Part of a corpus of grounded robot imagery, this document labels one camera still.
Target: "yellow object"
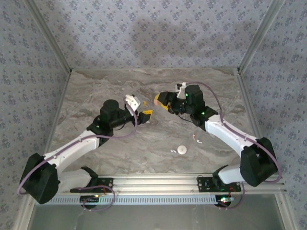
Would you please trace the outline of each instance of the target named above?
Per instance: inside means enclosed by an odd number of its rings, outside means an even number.
[[[153,113],[153,111],[152,110],[146,110],[146,111],[143,111],[143,113],[146,114],[146,115],[148,115],[148,114],[151,115]]]
[[[160,94],[157,94],[157,95],[154,97],[154,99],[159,103],[160,106],[162,106],[162,108],[164,108],[165,110],[168,110],[168,107],[169,107],[170,102],[167,104],[167,106],[163,105],[163,104],[158,100],[159,95],[160,95]]]
[[[143,111],[142,113],[145,115],[149,115],[148,120],[150,120],[150,118],[152,118],[153,110],[146,110],[146,111]]]

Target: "metal frame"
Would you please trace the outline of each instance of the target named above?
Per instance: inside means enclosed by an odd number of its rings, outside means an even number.
[[[197,176],[211,177],[211,173],[160,173],[160,174],[116,174],[105,175],[112,177],[113,189],[117,195],[223,195],[225,193],[199,193],[197,187]],[[257,187],[244,184],[246,194],[283,194],[286,192],[283,182],[276,184],[263,183]],[[59,195],[76,195],[76,193],[61,193]],[[79,195],[93,195],[93,193],[80,193]]]
[[[41,30],[43,36],[46,39],[46,42],[49,44],[52,52],[56,56],[59,61],[59,64],[62,68],[67,72],[70,73],[71,69],[68,65],[66,58],[64,57],[56,39],[54,38],[51,30],[49,29],[47,23],[44,20],[41,12],[39,11],[37,5],[35,4],[34,0],[24,0],[25,5],[29,9],[34,21],[36,22],[37,26]]]
[[[294,215],[293,207],[288,194],[276,194],[276,202],[281,214],[285,229],[299,230],[297,219]]]
[[[67,75],[67,79],[65,81],[65,85],[64,85],[64,89],[61,95],[61,98],[59,100],[59,106],[55,115],[55,118],[53,120],[52,123],[52,127],[51,127],[51,131],[47,140],[47,144],[46,147],[44,149],[44,153],[49,152],[50,150],[50,144],[51,144],[51,140],[53,138],[58,120],[59,120],[59,114],[63,105],[63,100],[65,97],[65,93],[66,93],[66,89],[68,86],[68,82],[70,79],[71,73],[69,72]],[[30,195],[25,195],[24,198],[22,199],[20,208],[17,212],[17,216],[14,222],[14,226],[13,226],[13,230],[27,230],[29,223],[30,223],[30,219],[31,219],[31,215],[34,209],[34,205],[36,204],[36,201],[30,196]]]
[[[271,25],[274,22],[277,14],[278,14],[278,12],[279,12],[279,10],[282,7],[284,2],[285,2],[285,0],[272,0],[268,10],[266,11],[266,13],[263,17],[263,20],[262,20],[260,26],[258,27],[253,39],[251,40],[251,42],[248,46],[248,49],[247,49],[244,57],[242,58],[242,60],[240,62],[240,65],[239,65],[240,73],[244,73],[247,66],[249,65],[249,63],[253,59],[259,45],[263,41],[266,33],[271,28]]]
[[[112,195],[100,196],[95,203],[86,205],[108,205],[113,199]],[[215,205],[215,195],[120,195],[113,205]],[[48,205],[80,205],[79,195],[57,195]]]

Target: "small white plastic piece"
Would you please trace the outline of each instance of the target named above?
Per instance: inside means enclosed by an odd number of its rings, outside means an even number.
[[[133,97],[132,95],[126,95],[125,100],[128,103],[128,105],[131,106],[133,111],[136,111],[141,106],[140,100],[137,97]]]
[[[187,147],[185,147],[184,145],[180,145],[177,149],[177,152],[180,154],[180,155],[184,155],[187,153]]]
[[[176,89],[176,92],[178,92],[177,94],[177,98],[180,99],[185,99],[186,98],[186,88],[187,84],[185,82],[182,83],[182,86],[179,88],[179,90]]]

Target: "blue floral wallpaper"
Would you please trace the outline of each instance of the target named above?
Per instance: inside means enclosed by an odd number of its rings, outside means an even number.
[[[35,0],[77,68],[236,67],[271,0]]]
[[[244,73],[302,229],[307,229],[306,44],[307,2],[286,0]]]
[[[45,148],[68,73],[22,0],[1,0],[0,8],[0,229],[10,230],[20,175]]]

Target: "small white round object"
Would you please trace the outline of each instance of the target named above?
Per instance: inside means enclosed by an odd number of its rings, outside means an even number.
[[[177,149],[177,152],[180,155],[186,154],[187,153],[187,147],[185,147],[184,145],[180,145]]]

